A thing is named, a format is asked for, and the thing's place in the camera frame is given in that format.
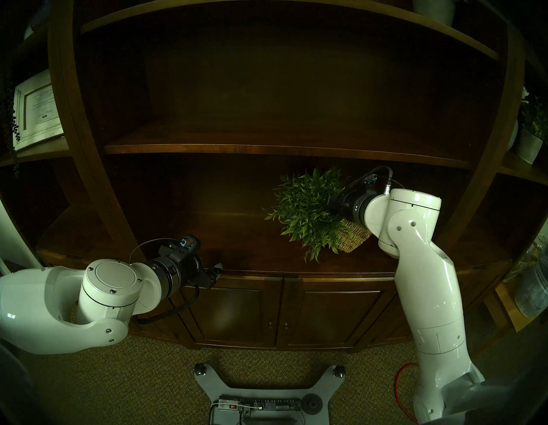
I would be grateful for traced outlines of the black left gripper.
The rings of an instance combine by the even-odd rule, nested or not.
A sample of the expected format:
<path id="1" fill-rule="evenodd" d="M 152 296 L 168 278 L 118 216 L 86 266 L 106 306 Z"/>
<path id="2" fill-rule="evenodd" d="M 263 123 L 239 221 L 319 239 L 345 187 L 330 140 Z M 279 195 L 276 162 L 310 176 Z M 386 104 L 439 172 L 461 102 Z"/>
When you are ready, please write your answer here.
<path id="1" fill-rule="evenodd" d="M 189 282 L 200 287 L 213 287 L 223 271 L 222 263 L 217 263 L 213 269 L 205 270 L 196 253 L 171 253 L 171 261 L 177 270 L 177 283 L 173 283 L 171 295 Z"/>

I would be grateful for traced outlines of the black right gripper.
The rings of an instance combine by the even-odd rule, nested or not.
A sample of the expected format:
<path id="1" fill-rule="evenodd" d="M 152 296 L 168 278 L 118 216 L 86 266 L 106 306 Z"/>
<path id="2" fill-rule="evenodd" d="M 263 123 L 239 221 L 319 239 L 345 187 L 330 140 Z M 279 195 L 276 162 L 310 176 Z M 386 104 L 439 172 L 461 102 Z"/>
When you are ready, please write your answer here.
<path id="1" fill-rule="evenodd" d="M 347 221 L 363 225 L 364 219 L 361 211 L 364 200 L 365 192 L 360 190 L 331 194 L 328 197 L 328 212 Z"/>

